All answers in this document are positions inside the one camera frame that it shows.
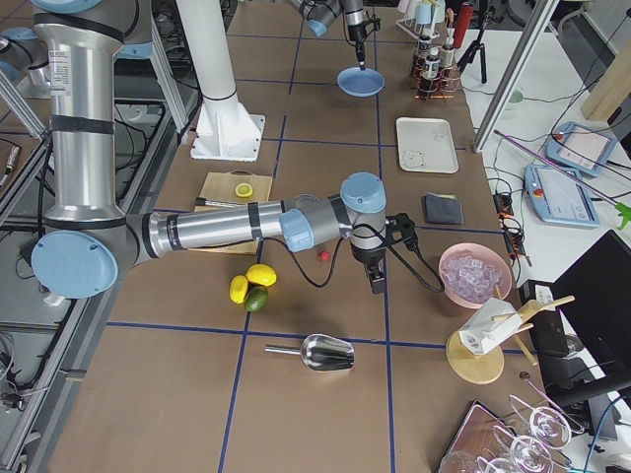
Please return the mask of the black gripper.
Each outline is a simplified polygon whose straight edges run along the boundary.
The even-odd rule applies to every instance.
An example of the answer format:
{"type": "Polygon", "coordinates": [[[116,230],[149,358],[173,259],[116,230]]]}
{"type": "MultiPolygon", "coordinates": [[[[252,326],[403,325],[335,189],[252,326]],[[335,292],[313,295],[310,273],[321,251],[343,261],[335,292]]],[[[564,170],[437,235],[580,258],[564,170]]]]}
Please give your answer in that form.
{"type": "Polygon", "coordinates": [[[379,264],[385,257],[386,250],[381,239],[370,229],[355,229],[350,237],[351,249],[355,259],[365,264],[367,276],[370,277],[371,290],[374,295],[386,291],[386,276],[379,264]]]}
{"type": "Polygon", "coordinates": [[[364,41],[367,37],[366,22],[357,25],[347,25],[346,31],[351,43],[355,43],[355,53],[358,66],[361,70],[366,69],[366,54],[364,41]]]}

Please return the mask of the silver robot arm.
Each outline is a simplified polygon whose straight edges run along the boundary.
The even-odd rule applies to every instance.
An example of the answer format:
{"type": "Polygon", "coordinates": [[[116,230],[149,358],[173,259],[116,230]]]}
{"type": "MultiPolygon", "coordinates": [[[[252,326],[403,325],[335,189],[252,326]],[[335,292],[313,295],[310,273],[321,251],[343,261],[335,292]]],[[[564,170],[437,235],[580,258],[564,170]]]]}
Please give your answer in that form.
{"type": "Polygon", "coordinates": [[[317,37],[323,36],[341,17],[345,22],[346,40],[354,48],[358,66],[366,69],[365,41],[371,22],[360,0],[289,0],[288,4],[307,21],[317,37]]]}
{"type": "Polygon", "coordinates": [[[114,58],[149,40],[147,1],[37,1],[35,30],[48,47],[49,129],[55,201],[32,253],[37,279],[67,299],[108,290],[120,276],[172,251],[282,237],[291,252],[350,242],[374,293],[384,290],[386,194],[375,175],[347,177],[338,194],[226,209],[127,215],[115,201],[114,58]]]}

